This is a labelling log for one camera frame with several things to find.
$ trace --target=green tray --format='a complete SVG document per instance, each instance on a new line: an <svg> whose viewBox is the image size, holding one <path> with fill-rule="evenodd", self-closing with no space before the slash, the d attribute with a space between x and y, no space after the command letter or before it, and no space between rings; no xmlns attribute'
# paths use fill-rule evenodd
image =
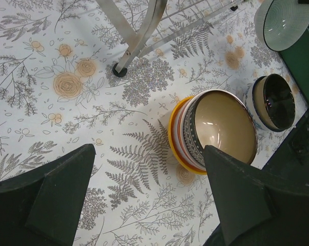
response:
<svg viewBox="0 0 309 246"><path fill-rule="evenodd" d="M280 55L309 104L309 26L301 38Z"/></svg>

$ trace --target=small ceramic bowl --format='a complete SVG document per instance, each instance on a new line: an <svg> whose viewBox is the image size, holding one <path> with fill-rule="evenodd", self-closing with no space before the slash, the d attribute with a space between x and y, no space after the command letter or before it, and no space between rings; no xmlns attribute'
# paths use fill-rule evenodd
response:
<svg viewBox="0 0 309 246"><path fill-rule="evenodd" d="M295 121L295 100L285 79L278 74L260 77L247 89L244 104L262 130L282 132Z"/></svg>
<svg viewBox="0 0 309 246"><path fill-rule="evenodd" d="M223 90L208 90L190 105L183 137L190 154L202 165L206 145L247 164L253 162L257 151L256 129L246 107Z"/></svg>

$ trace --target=bowl rim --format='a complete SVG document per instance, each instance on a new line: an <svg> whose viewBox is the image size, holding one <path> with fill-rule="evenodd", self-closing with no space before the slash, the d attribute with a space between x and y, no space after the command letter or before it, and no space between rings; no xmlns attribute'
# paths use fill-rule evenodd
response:
<svg viewBox="0 0 309 246"><path fill-rule="evenodd" d="M196 111L197 111L197 107L198 107L198 104L199 102L201 101L201 99L207 95L207 93L210 93L210 92L215 92L215 91L219 91L219 92L223 92L223 93L226 93L228 95L230 95L231 97L233 97L238 103L239 105L242 107L242 109L247 113L247 116L249 118L249 121L253 127L253 131L254 131L254 134L255 134L255 146L254 146L254 152L251 156L251 158L249 159L248 163L249 165L252 164L252 162L254 161L255 157L256 157L256 154L257 154L257 148L258 148L258 137L257 137L257 131L256 131L256 127L255 127L255 124L254 124L254 121L252 119L252 117L250 116L249 112L248 112L248 109L247 107L243 104L243 102L237 97L235 96L234 94L232 94L231 92L229 91L225 91L225 90L222 90L222 89L209 89L206 91L206 93L204 93L203 95L201 95L198 100L196 101L196 104L194 106L195 110L192 112L192 115L194 115L193 117L191 117L191 120L192 120L192 124L194 126L194 130L195 130L195 133L196 133L196 136L197 138L195 139L199 145L199 151L204 151L204 148L202 147L202 145L200 144L199 142L199 138L198 138L198 134L197 134L197 129L196 129L196 126L195 126L195 120L196 120L196 117L195 117L195 114L196 114Z"/></svg>
<svg viewBox="0 0 309 246"><path fill-rule="evenodd" d="M273 122L273 124L274 124L278 129L281 129L282 131L285 131L285 130L289 129L290 127L292 127L292 125L293 125L293 123L294 123L294 121L295 121L295 117L296 117L295 99L294 99L293 92L292 92L292 90L291 90L291 88L290 88L288 82L284 79L284 77L282 77L280 74L272 73L272 74L270 74L269 76L266 77L266 80L265 80L265 82L264 82L264 86L263 86L263 88L264 88L264 89L263 89L263 98L264 98L264 102L266 101L266 93L265 93L265 92L266 92L266 85L267 85L267 83L268 83L268 79L269 79L270 77L273 77L273 76L280 77L280 78L285 82L285 84L288 86L290 95L291 95L291 97L292 97L291 99L292 99L293 105L294 105L294 110L293 110L293 112L294 112L294 114L293 114L293 121L290 123L290 126L288 126L287 128L280 128L280 127L278 127L277 124L271 119L272 122ZM267 105L265 105L265 109L266 109L266 112L268 113L268 107L267 107Z"/></svg>
<svg viewBox="0 0 309 246"><path fill-rule="evenodd" d="M185 111L187 107L182 107L181 110L182 113L178 119L178 139L179 139L179 142L180 142L180 146L181 148L183 149L183 152L184 154L189 158L189 160L192 162L192 164L194 164L198 169L205 169L206 170L206 167L203 166L201 163L199 163L192 155L191 153L189 152L189 150L187 149L187 146L184 142L184 136L183 136L183 124L184 124L184 118L182 117L183 115L183 112Z"/></svg>
<svg viewBox="0 0 309 246"><path fill-rule="evenodd" d="M268 43L266 42L266 38L265 38L265 23L266 23L266 19L267 19L267 14L269 13L269 10L270 10L270 8L272 7L274 1L277 1L277 0L270 0L270 1L271 1L271 2L269 3L269 7L268 7L268 9L267 9L267 12L265 13L265 18L264 18L264 22L263 22L263 29L262 29L263 39L264 39L265 45L266 45L270 50L275 51L275 52L280 52L280 51L282 51L282 50L275 50L275 49L272 49L272 48L268 45ZM306 28L304 29L304 31L299 35L299 37L297 38L297 40L296 40L292 45L294 45L294 44L301 38L301 36L304 34L304 32L306 31L306 29L308 28L308 25L309 25L309 22L308 22L308 24L306 25Z"/></svg>
<svg viewBox="0 0 309 246"><path fill-rule="evenodd" d="M178 154L178 152L176 151L175 149L175 146L174 146L174 141L172 139L172 127L173 127L173 122L174 122L174 119L175 119L175 116L176 116L176 113L178 111L178 109L184 105L188 100L190 100L191 97L187 97L183 100L181 100L176 106L175 108L173 109L171 115L170 115L170 118L169 118L169 123L168 123L168 129L167 129L167 132L168 132L168 142L169 142L169 145L170 145L170 148L173 152L173 155L174 157L177 159L177 161L188 171L192 172L192 173L195 173L195 174L199 174L199 175L207 175L207 172L206 171L202 171L202 170L199 170L197 169L196 167L190 167L189 164L183 159L180 157L180 155Z"/></svg>

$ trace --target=rubber foot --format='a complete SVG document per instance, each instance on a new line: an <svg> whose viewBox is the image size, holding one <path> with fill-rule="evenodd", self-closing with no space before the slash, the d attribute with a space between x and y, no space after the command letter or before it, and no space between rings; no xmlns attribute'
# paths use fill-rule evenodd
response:
<svg viewBox="0 0 309 246"><path fill-rule="evenodd" d="M238 9L238 5L230 8L230 10L232 10L232 11L236 11L237 9Z"/></svg>
<svg viewBox="0 0 309 246"><path fill-rule="evenodd" d="M112 72L113 72L113 74L114 74L115 76L117 76L117 77L119 77L119 78L122 78L122 77L124 77L124 76L126 75L126 73L127 73L127 68L123 68L123 69L120 71L120 73L119 73L119 72L117 72L117 71L115 70L115 68L117 67L117 65L118 65L118 63L116 63L116 64L113 66Z"/></svg>

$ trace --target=flower print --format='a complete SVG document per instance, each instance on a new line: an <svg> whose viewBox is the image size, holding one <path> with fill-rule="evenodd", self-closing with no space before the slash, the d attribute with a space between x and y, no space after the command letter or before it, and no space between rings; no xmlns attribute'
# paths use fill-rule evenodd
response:
<svg viewBox="0 0 309 246"><path fill-rule="evenodd" d="M26 50L36 51L38 54L45 56L42 52L45 50L44 46L38 41L32 41L31 43L23 42L27 47Z"/></svg>
<svg viewBox="0 0 309 246"><path fill-rule="evenodd" d="M291 80L291 78L290 78L290 75L289 74L287 74L286 76L285 76L285 78L284 78L288 83L290 82L290 80Z"/></svg>
<svg viewBox="0 0 309 246"><path fill-rule="evenodd" d="M97 139L92 138L92 140L94 141L94 143L93 143L94 145L97 145L97 146L103 145L102 140L99 139L99 138L97 138Z"/></svg>
<svg viewBox="0 0 309 246"><path fill-rule="evenodd" d="M81 61L77 63L77 71L82 77L89 77L95 74L96 67L91 59L81 59Z"/></svg>
<svg viewBox="0 0 309 246"><path fill-rule="evenodd" d="M15 131L16 134L20 134L18 142L20 142L23 137L34 137L35 135L31 135L30 130L28 128L24 128L21 130L21 128L18 131Z"/></svg>
<svg viewBox="0 0 309 246"><path fill-rule="evenodd" d="M153 37L152 40L153 40L154 42L157 42L157 41L160 40L160 38L159 38L159 37Z"/></svg>
<svg viewBox="0 0 309 246"><path fill-rule="evenodd" d="M223 60L218 60L216 62L216 64L221 67L224 64L224 61Z"/></svg>
<svg viewBox="0 0 309 246"><path fill-rule="evenodd" d="M180 78L187 77L187 73L183 68L179 69L179 72L180 72Z"/></svg>
<svg viewBox="0 0 309 246"><path fill-rule="evenodd" d="M236 46L235 53L236 53L237 57L239 57L239 58L243 58L245 56L245 51L243 50L243 48L241 46Z"/></svg>
<svg viewBox="0 0 309 246"><path fill-rule="evenodd" d="M233 37L231 35L228 35L226 37L227 42L231 45L233 43Z"/></svg>
<svg viewBox="0 0 309 246"><path fill-rule="evenodd" d="M157 56L157 57L161 57L166 59L166 57L164 56L164 52L161 51L161 49L156 49L153 56Z"/></svg>
<svg viewBox="0 0 309 246"><path fill-rule="evenodd" d="M48 119L53 121L56 124L60 124L62 122L61 117L62 117L61 114L53 114L53 113L51 113L51 114L48 115Z"/></svg>
<svg viewBox="0 0 309 246"><path fill-rule="evenodd" d="M82 91L82 83L73 73L61 73L54 79L54 90L64 98L75 98Z"/></svg>
<svg viewBox="0 0 309 246"><path fill-rule="evenodd" d="M254 70L253 70L253 77L254 77L254 78L258 78L257 69L254 69Z"/></svg>
<svg viewBox="0 0 309 246"><path fill-rule="evenodd" d="M59 53L63 57L67 57L71 54L72 50L69 45L61 44L59 47Z"/></svg>
<svg viewBox="0 0 309 246"><path fill-rule="evenodd" d="M240 66L238 56L235 52L227 51L225 53L225 61L229 68L237 70Z"/></svg>
<svg viewBox="0 0 309 246"><path fill-rule="evenodd" d="M292 93L294 95L297 95L299 93L299 88L298 88L298 86L296 84L292 85Z"/></svg>
<svg viewBox="0 0 309 246"><path fill-rule="evenodd" d="M85 44L85 41L83 41L82 39L74 39L74 41L76 42L76 44L74 45L75 47L77 47L78 45L80 46L88 46L87 44Z"/></svg>
<svg viewBox="0 0 309 246"><path fill-rule="evenodd" d="M181 100L178 96L176 96L176 93L174 93L174 95L169 95L171 98L173 98L173 101L171 101L170 103L173 104L173 103L176 103L178 104Z"/></svg>
<svg viewBox="0 0 309 246"><path fill-rule="evenodd" d="M183 166L178 165L176 167L176 177L185 186L189 186L195 179L195 174L186 170Z"/></svg>

